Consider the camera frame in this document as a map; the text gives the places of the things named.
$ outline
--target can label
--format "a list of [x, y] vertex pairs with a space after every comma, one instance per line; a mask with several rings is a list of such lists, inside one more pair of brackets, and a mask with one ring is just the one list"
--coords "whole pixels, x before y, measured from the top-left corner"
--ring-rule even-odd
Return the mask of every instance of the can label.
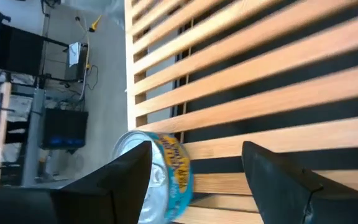
[[193, 195], [190, 159], [184, 147], [175, 137], [155, 133], [147, 133], [147, 135], [154, 140], [167, 165], [169, 200], [165, 212], [165, 221], [174, 221], [186, 210]]

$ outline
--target wooden pole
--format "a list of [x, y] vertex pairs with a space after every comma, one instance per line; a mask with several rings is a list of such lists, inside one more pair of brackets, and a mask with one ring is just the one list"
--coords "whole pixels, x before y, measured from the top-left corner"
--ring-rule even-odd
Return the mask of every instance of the wooden pole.
[[6, 124], [7, 124], [7, 108], [9, 107], [9, 98], [11, 96], [11, 83], [2, 84], [1, 93], [2, 93], [2, 104], [0, 110], [0, 167], [2, 159], [2, 150], [4, 149], [5, 144], [5, 135], [6, 135]]

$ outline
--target yellow cable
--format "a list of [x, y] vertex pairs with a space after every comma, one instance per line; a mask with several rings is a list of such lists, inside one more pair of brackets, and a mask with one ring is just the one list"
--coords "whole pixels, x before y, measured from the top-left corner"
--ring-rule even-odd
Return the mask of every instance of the yellow cable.
[[86, 52], [86, 60], [85, 60], [85, 62], [86, 62], [86, 70], [88, 70], [91, 67], [90, 63], [89, 63], [90, 62], [89, 61], [89, 59], [90, 59], [90, 50], [91, 50], [90, 36], [89, 36], [88, 31], [85, 29], [85, 27], [86, 27], [86, 18], [85, 18], [85, 16], [80, 11], [77, 11], [77, 16], [78, 16], [78, 13], [81, 14], [82, 19], [84, 20], [84, 24], [85, 24], [85, 26], [84, 26], [80, 21], [77, 21], [77, 24], [83, 29], [83, 31], [85, 32], [85, 35], [86, 35], [86, 43], [88, 44], [88, 51]]
[[92, 23], [92, 26], [89, 28], [90, 32], [95, 32], [96, 31], [96, 29], [98, 28], [98, 25], [99, 25], [99, 22], [100, 22], [101, 18], [102, 18], [102, 15], [100, 15], [98, 17], [98, 19]]

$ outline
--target gray floor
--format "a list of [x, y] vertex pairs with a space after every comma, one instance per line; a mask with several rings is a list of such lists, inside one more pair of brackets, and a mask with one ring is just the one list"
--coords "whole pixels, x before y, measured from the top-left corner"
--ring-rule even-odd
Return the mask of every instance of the gray floor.
[[[50, 12], [51, 18], [45, 20], [44, 33], [48, 37], [72, 43], [81, 40], [86, 42], [84, 32], [74, 20], [77, 12], [66, 6], [58, 6]], [[97, 14], [82, 12], [87, 20], [87, 26], [95, 21]], [[150, 51], [176, 36], [176, 31], [167, 38], [151, 46]], [[116, 141], [127, 131], [127, 98], [126, 98], [126, 57], [124, 31], [112, 20], [104, 17], [99, 23], [98, 30], [89, 34], [90, 64], [99, 68], [98, 83], [93, 91], [86, 90], [86, 110], [89, 111], [88, 129], [86, 133], [86, 146], [74, 155], [61, 152], [58, 162], [58, 171], [68, 178], [80, 178], [112, 160], [111, 154]], [[46, 58], [49, 60], [65, 60], [64, 54], [59, 54], [62, 48], [49, 44]], [[153, 69], [147, 71], [151, 75], [175, 61], [171, 57]], [[62, 63], [46, 61], [45, 72], [55, 77], [62, 77], [65, 65]], [[92, 86], [96, 81], [95, 73], [88, 77]], [[65, 91], [56, 82], [49, 82], [48, 87]], [[172, 89], [172, 84], [166, 84], [150, 91], [147, 98], [155, 97]], [[170, 110], [162, 110], [148, 115], [149, 122], [167, 119]]]

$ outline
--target white paper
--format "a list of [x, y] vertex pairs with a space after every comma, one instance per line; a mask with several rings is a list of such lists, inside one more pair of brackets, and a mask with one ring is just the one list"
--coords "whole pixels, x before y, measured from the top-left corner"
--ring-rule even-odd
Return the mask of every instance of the white paper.
[[78, 64], [78, 61], [80, 59], [80, 43], [74, 43], [70, 44], [69, 48], [69, 54], [68, 54], [68, 65], [69, 67]]

